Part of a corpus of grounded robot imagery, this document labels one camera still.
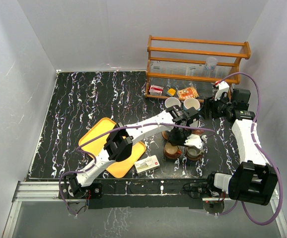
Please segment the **blue mug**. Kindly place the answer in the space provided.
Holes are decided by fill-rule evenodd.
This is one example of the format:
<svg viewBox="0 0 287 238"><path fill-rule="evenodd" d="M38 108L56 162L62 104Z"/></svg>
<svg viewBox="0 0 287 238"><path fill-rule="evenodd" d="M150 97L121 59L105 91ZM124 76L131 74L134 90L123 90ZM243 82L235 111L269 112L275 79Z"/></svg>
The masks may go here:
<svg viewBox="0 0 287 238"><path fill-rule="evenodd" d="M196 98L185 99L183 102L183 109L186 111L190 108L194 108L196 111L200 111L201 110L201 104L200 104L199 100L197 100Z"/></svg>

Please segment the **grey cup white inside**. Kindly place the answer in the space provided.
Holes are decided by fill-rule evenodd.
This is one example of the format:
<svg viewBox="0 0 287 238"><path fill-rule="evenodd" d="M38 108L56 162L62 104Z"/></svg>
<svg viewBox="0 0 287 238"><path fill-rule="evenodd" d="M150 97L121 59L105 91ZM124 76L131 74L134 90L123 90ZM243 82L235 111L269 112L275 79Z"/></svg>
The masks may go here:
<svg viewBox="0 0 287 238"><path fill-rule="evenodd" d="M175 97L169 97L165 100L164 106L166 109L173 107L173 106L181 106L181 101Z"/></svg>

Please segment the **white yellow box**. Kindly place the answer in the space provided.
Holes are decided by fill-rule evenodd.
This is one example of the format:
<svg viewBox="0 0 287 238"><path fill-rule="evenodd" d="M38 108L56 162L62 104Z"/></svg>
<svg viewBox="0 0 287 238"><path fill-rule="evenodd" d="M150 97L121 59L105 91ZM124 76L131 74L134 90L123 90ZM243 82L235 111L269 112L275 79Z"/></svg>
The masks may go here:
<svg viewBox="0 0 287 238"><path fill-rule="evenodd" d="M150 170L154 170L160 167L160 163L158 158L153 155L146 157L144 159L138 160L134 163L136 172L138 175L148 172Z"/></svg>

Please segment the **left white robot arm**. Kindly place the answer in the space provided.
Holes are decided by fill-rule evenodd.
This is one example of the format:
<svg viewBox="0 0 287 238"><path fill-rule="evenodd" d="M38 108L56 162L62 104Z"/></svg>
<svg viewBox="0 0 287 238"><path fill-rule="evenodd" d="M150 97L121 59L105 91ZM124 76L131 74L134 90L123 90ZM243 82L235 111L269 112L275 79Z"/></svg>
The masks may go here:
<svg viewBox="0 0 287 238"><path fill-rule="evenodd" d="M203 142L200 136L192 133L198 129L198 124L198 110L185 110L178 105L134 124L117 123L111 130L81 143L76 148L92 160L84 168L67 172L61 177L65 190L74 198L93 196L91 186L104 170L129 159L137 143L158 133L164 132L167 143L171 146L201 149Z"/></svg>

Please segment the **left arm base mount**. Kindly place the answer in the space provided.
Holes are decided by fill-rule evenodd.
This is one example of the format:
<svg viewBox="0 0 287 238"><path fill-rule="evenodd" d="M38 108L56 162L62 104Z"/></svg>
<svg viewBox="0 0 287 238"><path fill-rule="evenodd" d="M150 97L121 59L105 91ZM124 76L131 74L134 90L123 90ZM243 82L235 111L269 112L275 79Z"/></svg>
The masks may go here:
<svg viewBox="0 0 287 238"><path fill-rule="evenodd" d="M75 218L78 217L82 209L88 209L91 199L99 199L103 194L101 183L92 183L91 185L82 187L77 181L77 173L73 173L72 171L66 172L60 177L58 187L58 198L64 202L69 214ZM69 202L70 199L84 199L85 205L78 210L74 210L71 208L73 202Z"/></svg>

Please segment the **light wooden coaster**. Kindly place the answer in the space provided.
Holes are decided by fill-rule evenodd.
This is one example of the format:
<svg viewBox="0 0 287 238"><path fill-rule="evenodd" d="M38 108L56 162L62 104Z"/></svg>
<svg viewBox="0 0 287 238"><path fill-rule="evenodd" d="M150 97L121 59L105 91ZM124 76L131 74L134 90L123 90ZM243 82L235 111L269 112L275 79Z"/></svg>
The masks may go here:
<svg viewBox="0 0 287 238"><path fill-rule="evenodd" d="M168 131L163 131L161 134L165 140L168 140Z"/></svg>

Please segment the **grey green cup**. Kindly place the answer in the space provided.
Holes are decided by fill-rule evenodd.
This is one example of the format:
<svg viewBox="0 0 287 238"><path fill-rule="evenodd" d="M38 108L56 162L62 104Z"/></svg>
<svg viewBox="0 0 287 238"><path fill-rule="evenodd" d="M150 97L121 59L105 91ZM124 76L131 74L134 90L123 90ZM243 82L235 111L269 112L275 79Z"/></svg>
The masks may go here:
<svg viewBox="0 0 287 238"><path fill-rule="evenodd" d="M203 156L204 151L194 147L186 147L185 155L189 158L196 159L199 156Z"/></svg>

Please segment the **dark wooden coaster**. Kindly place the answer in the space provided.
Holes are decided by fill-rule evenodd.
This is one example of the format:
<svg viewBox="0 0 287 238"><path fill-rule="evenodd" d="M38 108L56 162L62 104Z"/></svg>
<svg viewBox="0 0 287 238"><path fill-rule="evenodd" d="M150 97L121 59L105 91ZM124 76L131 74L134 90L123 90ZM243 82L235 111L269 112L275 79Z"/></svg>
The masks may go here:
<svg viewBox="0 0 287 238"><path fill-rule="evenodd" d="M203 158L204 150L185 148L185 156L191 161L197 161Z"/></svg>
<svg viewBox="0 0 287 238"><path fill-rule="evenodd" d="M178 158L181 156L181 154L182 154L182 152L181 152L180 149L178 149L178 150L177 150L175 153L173 153L173 154L169 153L169 152L166 151L166 150L164 150L163 153L164 153L164 155L165 155L166 158L172 159L172 160L178 159Z"/></svg>

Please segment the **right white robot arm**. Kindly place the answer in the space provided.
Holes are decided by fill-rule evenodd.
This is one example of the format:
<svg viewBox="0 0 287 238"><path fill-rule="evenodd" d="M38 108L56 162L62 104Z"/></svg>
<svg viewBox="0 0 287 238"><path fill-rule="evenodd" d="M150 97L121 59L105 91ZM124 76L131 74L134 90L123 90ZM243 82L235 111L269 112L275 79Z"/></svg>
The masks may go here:
<svg viewBox="0 0 287 238"><path fill-rule="evenodd" d="M212 172L208 176L206 191L216 197L225 192L233 200L267 205L278 178L266 156L257 148L255 113L249 111L250 91L235 89L228 97L229 87L218 89L215 96L207 98L202 114L207 118L224 117L231 123L237 142L240 165L232 175Z"/></svg>

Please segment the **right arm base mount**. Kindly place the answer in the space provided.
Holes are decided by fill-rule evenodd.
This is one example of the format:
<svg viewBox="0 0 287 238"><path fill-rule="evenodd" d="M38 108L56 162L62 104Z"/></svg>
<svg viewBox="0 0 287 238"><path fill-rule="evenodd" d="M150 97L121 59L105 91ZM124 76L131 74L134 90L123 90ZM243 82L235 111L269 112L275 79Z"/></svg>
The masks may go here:
<svg viewBox="0 0 287 238"><path fill-rule="evenodd" d="M226 199L227 192L214 186L215 175L216 172L212 172L207 178L185 183L182 186L181 193L187 194L192 199L200 198L206 214L218 217L233 211L237 205L237 201L235 201L230 209L225 211L224 200Z"/></svg>

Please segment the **yellow tray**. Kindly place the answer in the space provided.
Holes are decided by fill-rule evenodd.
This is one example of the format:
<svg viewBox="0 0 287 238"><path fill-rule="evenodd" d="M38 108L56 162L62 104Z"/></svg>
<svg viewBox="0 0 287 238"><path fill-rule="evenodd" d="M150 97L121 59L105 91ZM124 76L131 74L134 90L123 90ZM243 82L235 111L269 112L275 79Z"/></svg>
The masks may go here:
<svg viewBox="0 0 287 238"><path fill-rule="evenodd" d="M115 126L115 122L112 121L109 118L102 118L95 126L93 126L89 132L87 132L78 142L78 145L82 145L91 139L109 131L112 130ZM102 136L101 138L85 145L82 147L82 150L92 153L94 156L96 156L96 160L98 162L99 160L99 153L103 149L104 144L106 143L106 139L108 137L108 134L105 136ZM115 178L123 178L126 173L133 167L134 163L145 153L146 147L143 142L138 142L135 145L133 145L132 148L132 154L131 156L122 161L122 162L116 162L110 165L107 168L108 173L110 173Z"/></svg>

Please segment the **brown white cup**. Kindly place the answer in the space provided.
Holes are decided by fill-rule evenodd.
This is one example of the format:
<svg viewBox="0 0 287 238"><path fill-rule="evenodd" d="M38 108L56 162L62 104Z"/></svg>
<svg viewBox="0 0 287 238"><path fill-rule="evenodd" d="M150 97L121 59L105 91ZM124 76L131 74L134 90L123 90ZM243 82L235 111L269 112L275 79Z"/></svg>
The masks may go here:
<svg viewBox="0 0 287 238"><path fill-rule="evenodd" d="M204 130L201 130L201 129L193 129L192 130L192 134L196 134L196 135L202 135L204 134L205 131Z"/></svg>

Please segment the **small orange cup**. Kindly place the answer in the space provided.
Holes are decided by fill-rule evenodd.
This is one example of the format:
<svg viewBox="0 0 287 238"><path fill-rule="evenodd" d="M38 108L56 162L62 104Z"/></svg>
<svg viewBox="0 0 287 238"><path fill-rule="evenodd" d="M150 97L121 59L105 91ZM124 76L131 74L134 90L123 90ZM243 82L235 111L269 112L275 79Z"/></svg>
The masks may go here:
<svg viewBox="0 0 287 238"><path fill-rule="evenodd" d="M173 154L175 153L178 149L180 149L178 146L172 146L171 144L165 144L164 149L168 151L169 153Z"/></svg>

